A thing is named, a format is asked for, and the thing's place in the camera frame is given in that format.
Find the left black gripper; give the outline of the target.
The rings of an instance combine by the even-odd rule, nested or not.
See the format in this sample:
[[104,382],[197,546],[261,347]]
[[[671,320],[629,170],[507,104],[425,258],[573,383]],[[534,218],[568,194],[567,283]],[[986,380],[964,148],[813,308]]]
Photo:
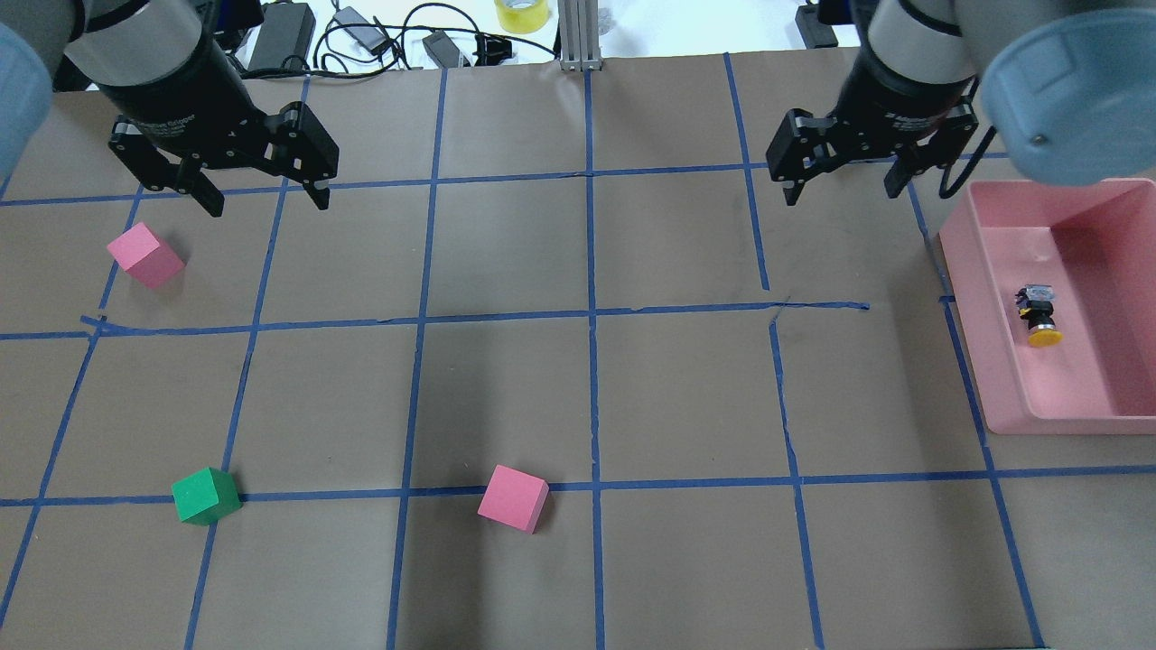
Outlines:
[[231,62],[183,62],[144,84],[110,86],[120,116],[108,148],[151,190],[180,190],[212,217],[227,201],[205,169],[252,168],[303,185],[318,210],[331,205],[340,148],[301,99],[266,115]]

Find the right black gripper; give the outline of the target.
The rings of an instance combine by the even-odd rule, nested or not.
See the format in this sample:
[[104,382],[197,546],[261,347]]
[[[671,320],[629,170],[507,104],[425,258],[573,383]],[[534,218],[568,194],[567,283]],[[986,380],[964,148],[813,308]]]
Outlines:
[[815,116],[792,108],[765,153],[769,176],[796,206],[806,182],[849,163],[895,157],[884,177],[889,199],[932,168],[965,152],[978,119],[968,95],[975,74],[936,84],[903,77],[875,54],[855,56],[833,110]]

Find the green cube near left arm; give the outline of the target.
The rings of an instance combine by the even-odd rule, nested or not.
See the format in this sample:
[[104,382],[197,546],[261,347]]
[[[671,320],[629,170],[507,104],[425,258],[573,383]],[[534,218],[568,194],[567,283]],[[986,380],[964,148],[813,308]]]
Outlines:
[[181,523],[210,526],[242,507],[237,483],[227,470],[195,470],[171,486],[176,515]]

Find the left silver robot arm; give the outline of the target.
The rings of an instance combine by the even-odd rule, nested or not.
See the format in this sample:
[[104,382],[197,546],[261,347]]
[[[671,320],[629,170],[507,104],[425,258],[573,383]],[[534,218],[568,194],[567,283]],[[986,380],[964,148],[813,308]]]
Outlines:
[[242,74],[186,1],[5,1],[3,176],[46,119],[73,62],[119,110],[108,148],[148,190],[191,195],[212,217],[210,170],[255,169],[301,184],[328,209],[340,148],[302,99],[255,106]]

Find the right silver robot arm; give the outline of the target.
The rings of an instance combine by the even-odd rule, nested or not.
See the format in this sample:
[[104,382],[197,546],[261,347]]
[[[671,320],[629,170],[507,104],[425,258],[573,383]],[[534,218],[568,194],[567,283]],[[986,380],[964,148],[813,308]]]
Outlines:
[[988,131],[948,198],[1000,139],[1028,180],[1085,186],[1153,168],[1151,1],[822,1],[823,23],[855,25],[860,49],[833,110],[793,108],[765,153],[796,205],[807,182],[892,158],[899,195],[950,169],[980,116]]

